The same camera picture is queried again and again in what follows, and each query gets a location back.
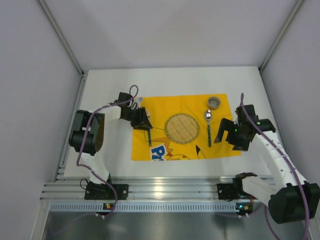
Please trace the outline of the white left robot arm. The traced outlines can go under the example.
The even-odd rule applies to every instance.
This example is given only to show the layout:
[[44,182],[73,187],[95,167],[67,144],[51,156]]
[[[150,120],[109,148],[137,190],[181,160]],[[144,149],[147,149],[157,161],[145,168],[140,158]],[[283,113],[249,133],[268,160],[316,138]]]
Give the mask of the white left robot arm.
[[128,184],[112,183],[110,172],[98,154],[104,143],[105,123],[126,120],[135,130],[149,131],[153,127],[145,107],[104,106],[94,112],[78,110],[71,127],[68,143],[78,153],[76,165],[89,172],[85,200],[126,200]]

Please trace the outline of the green handled spoon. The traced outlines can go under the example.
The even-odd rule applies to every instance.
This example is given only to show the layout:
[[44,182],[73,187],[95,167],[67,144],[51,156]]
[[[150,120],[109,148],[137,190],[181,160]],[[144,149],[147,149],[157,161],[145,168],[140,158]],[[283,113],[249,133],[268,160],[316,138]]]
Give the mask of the green handled spoon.
[[206,110],[204,113],[204,118],[207,123],[207,137],[208,137],[208,147],[212,147],[212,136],[211,136],[211,120],[212,120],[212,112],[210,109]]

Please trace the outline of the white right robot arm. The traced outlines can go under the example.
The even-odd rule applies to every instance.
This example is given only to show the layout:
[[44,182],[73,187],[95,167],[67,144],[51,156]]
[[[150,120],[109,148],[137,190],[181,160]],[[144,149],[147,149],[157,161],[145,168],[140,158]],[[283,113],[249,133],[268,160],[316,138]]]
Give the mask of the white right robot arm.
[[255,117],[253,122],[257,128],[247,119],[234,122],[222,118],[214,142],[221,142],[224,132],[227,132],[226,141],[234,150],[247,151],[249,144],[253,143],[265,161],[275,185],[265,183],[253,172],[243,172],[232,179],[231,188],[218,188],[219,198],[234,200],[251,195],[268,207],[272,219],[278,224],[304,220],[306,212],[313,219],[320,201],[319,185],[309,183],[295,169],[269,119]]

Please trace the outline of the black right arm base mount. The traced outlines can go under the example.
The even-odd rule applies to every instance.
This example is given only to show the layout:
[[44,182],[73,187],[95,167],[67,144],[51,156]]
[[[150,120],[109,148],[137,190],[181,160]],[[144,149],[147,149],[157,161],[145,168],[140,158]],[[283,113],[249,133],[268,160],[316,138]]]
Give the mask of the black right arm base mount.
[[231,202],[233,200],[249,200],[250,195],[241,191],[233,183],[218,183],[217,185],[217,194],[219,200],[225,200]]

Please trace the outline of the speckled ceramic cup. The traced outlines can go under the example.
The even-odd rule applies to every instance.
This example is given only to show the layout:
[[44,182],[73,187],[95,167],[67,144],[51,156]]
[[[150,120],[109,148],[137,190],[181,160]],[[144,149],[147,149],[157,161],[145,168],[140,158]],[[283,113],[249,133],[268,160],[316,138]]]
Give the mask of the speckled ceramic cup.
[[210,110],[217,110],[220,107],[220,105],[221,105],[221,100],[216,96],[211,96],[207,100],[207,107]]

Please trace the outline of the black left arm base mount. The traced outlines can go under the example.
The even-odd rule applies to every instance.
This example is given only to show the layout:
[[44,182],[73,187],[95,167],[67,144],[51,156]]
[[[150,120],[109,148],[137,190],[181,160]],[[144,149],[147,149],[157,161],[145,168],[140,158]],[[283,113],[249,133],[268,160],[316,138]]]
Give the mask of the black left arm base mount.
[[[129,193],[128,184],[112,184],[111,185],[118,200],[126,200]],[[89,182],[85,189],[85,200],[115,200],[116,195],[114,191],[106,184],[97,184]]]

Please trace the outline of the yellow printed cloth placemat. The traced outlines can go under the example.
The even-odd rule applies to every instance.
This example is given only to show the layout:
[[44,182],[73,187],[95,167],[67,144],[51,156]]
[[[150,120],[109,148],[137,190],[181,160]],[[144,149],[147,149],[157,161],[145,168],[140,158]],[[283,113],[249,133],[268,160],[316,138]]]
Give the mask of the yellow printed cloth placemat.
[[[145,97],[141,105],[150,112],[152,146],[149,146],[147,130],[134,129],[132,131],[131,159],[133,161],[182,161],[241,155],[240,151],[233,150],[232,145],[225,140],[214,143],[221,119],[232,120],[233,118],[226,94],[216,95],[220,98],[221,104],[217,110],[212,111],[210,121],[211,147],[208,146],[207,122],[204,114],[208,110],[209,97],[209,94]],[[199,124],[197,138],[187,144],[175,143],[165,133],[166,121],[171,116],[180,113],[191,115]]]

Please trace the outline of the round woven yellow plate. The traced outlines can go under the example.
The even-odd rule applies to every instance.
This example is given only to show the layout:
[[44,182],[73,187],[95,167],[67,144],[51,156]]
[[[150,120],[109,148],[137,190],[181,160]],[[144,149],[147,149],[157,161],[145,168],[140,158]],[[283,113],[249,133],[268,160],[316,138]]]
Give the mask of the round woven yellow plate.
[[186,113],[177,113],[165,122],[164,131],[171,141],[185,145],[198,137],[200,125],[193,116]]

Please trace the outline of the green handled fork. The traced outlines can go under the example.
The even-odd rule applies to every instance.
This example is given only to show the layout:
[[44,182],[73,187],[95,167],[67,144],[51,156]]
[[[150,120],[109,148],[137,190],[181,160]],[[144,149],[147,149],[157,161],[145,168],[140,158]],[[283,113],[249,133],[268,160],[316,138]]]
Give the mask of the green handled fork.
[[[148,120],[150,120],[150,111],[148,109],[146,110],[146,115]],[[149,147],[151,147],[152,146],[151,128],[147,130],[147,134],[148,134],[148,145]]]

